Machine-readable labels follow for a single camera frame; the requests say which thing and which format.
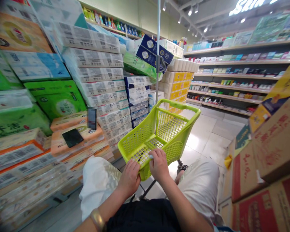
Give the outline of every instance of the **store shelf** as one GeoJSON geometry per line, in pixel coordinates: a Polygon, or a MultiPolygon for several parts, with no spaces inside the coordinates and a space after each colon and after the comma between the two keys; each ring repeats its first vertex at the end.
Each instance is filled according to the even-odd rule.
{"type": "Polygon", "coordinates": [[[218,98],[226,98],[226,99],[231,99],[231,100],[240,101],[240,102],[249,102],[249,103],[252,103],[252,104],[260,104],[261,103],[261,101],[259,101],[259,100],[252,100],[252,99],[246,99],[246,98],[237,98],[237,97],[228,96],[228,95],[224,95],[224,94],[215,94],[215,93],[208,93],[208,92],[195,91],[195,90],[189,90],[189,92],[198,93],[198,94],[202,94],[202,95],[213,96],[213,97],[218,97],[218,98]]]}
{"type": "Polygon", "coordinates": [[[211,73],[195,73],[194,76],[211,76],[211,77],[230,77],[230,78],[247,78],[247,79],[260,79],[260,80],[279,80],[281,76],[264,77],[263,75],[253,74],[211,74],[211,73]]]}
{"type": "MultiPolygon", "coordinates": [[[[119,31],[119,30],[116,30],[114,28],[111,28],[111,27],[108,27],[108,26],[105,26],[105,25],[102,25],[102,24],[98,24],[98,23],[96,23],[96,22],[94,22],[94,21],[92,21],[92,20],[90,20],[88,18],[86,18],[86,22],[94,24],[94,25],[98,25],[100,27],[103,27],[105,30],[108,30],[108,31],[111,31],[111,32],[116,32],[118,34],[126,36],[126,33],[123,32],[123,31],[119,31]]],[[[128,34],[128,37],[131,38],[131,39],[140,39],[140,37],[137,37],[137,36],[134,36],[134,35],[130,35],[130,34],[128,34]]]]}
{"type": "Polygon", "coordinates": [[[241,88],[241,87],[234,87],[234,86],[229,86],[229,85],[219,85],[219,84],[205,84],[205,83],[191,82],[191,85],[209,86],[209,87],[213,87],[213,88],[242,90],[242,91],[257,92],[257,93],[269,93],[270,92],[270,90],[253,89],[253,88],[241,88]]]}
{"type": "Polygon", "coordinates": [[[223,107],[223,106],[214,105],[214,104],[203,102],[203,101],[193,100],[193,99],[190,99],[190,98],[187,98],[187,102],[199,103],[199,104],[202,104],[202,105],[206,105],[206,106],[210,106],[210,107],[214,107],[214,108],[218,108],[218,109],[222,109],[222,110],[226,110],[226,111],[230,111],[230,112],[234,112],[234,113],[239,113],[239,114],[246,115],[246,116],[250,116],[251,115],[251,114],[246,113],[244,111],[238,111],[238,110],[235,110],[235,109],[226,108],[226,107],[223,107]]]}
{"type": "Polygon", "coordinates": [[[205,63],[198,63],[198,64],[200,64],[200,66],[240,65],[240,64],[290,64],[290,59],[256,60],[256,61],[218,61],[218,62],[205,62],[205,63]]]}
{"type": "Polygon", "coordinates": [[[214,53],[214,52],[220,52],[220,51],[231,51],[231,50],[237,50],[237,49],[280,46],[280,45],[288,45],[288,44],[290,44],[290,40],[277,41],[277,42],[271,42],[271,43],[259,43],[259,44],[244,45],[244,46],[234,46],[234,47],[226,47],[226,48],[223,48],[223,47],[208,48],[208,49],[196,50],[196,51],[192,51],[192,52],[185,52],[184,55],[197,55],[197,54],[214,53]]]}

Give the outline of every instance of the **floor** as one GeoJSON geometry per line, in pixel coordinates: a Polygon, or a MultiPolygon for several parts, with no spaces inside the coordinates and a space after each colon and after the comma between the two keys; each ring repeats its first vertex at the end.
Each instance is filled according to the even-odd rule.
{"type": "MultiPolygon", "coordinates": [[[[247,122],[247,119],[201,106],[188,105],[200,108],[201,115],[191,130],[181,161],[186,165],[190,165],[200,158],[213,159],[219,165],[220,169],[218,183],[219,196],[222,191],[226,170],[224,167],[224,159],[227,155],[227,147],[247,122]]],[[[181,115],[190,119],[194,113],[189,110],[184,110],[181,115]]],[[[118,165],[123,170],[124,162],[122,160],[117,162],[116,166],[118,165]]],[[[177,162],[169,165],[169,172],[173,179],[176,177],[177,165],[177,162]]],[[[147,189],[152,181],[153,178],[151,177],[141,182],[141,186],[147,189]]],[[[22,231],[74,231],[81,223],[80,199],[78,198],[80,191],[81,189],[78,189],[68,200],[41,215],[22,231]]],[[[140,196],[143,193],[144,191],[140,187],[136,194],[140,196]]],[[[165,194],[162,187],[156,183],[146,197],[148,199],[164,198],[165,194]]]]}

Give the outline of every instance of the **black phone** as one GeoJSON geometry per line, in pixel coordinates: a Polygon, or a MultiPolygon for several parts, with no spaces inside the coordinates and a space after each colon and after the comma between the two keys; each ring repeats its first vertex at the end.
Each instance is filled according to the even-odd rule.
{"type": "Polygon", "coordinates": [[[81,136],[81,134],[78,132],[77,129],[72,129],[68,132],[63,133],[62,137],[64,138],[69,148],[84,141],[83,137],[81,136]]]}

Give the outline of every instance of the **white tile floor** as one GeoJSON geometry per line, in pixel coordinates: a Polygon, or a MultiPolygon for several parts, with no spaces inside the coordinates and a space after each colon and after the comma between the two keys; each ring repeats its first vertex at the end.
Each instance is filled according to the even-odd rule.
{"type": "MultiPolygon", "coordinates": [[[[218,183],[218,195],[220,195],[226,170],[224,167],[224,158],[227,154],[227,147],[244,126],[247,119],[209,108],[195,105],[191,106],[200,108],[201,115],[191,130],[181,161],[186,165],[190,165],[199,158],[206,157],[213,159],[219,165],[220,169],[218,183]]],[[[181,113],[182,116],[189,119],[193,114],[189,110],[181,113]]],[[[173,179],[176,177],[177,165],[177,162],[169,165],[170,175],[173,179]]],[[[147,189],[152,181],[153,178],[151,177],[141,182],[141,185],[144,189],[147,189]]],[[[56,208],[50,209],[22,231],[73,231],[81,223],[79,193],[80,189],[73,193],[67,201],[61,203],[56,208]]],[[[136,194],[140,196],[143,193],[144,191],[140,187],[136,194]]],[[[164,198],[165,194],[162,187],[156,183],[146,197],[148,199],[164,198]]]]}

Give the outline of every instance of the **wall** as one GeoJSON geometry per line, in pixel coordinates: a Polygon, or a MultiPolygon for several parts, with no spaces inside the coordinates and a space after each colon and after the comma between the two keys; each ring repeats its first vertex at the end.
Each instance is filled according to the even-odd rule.
{"type": "MultiPolygon", "coordinates": [[[[133,24],[153,34],[157,34],[157,5],[150,0],[82,0],[98,11],[113,15],[115,18],[133,24]]],[[[178,24],[177,20],[161,9],[160,35],[169,40],[188,38],[188,43],[197,42],[199,38],[192,36],[187,28],[178,24]]]]}

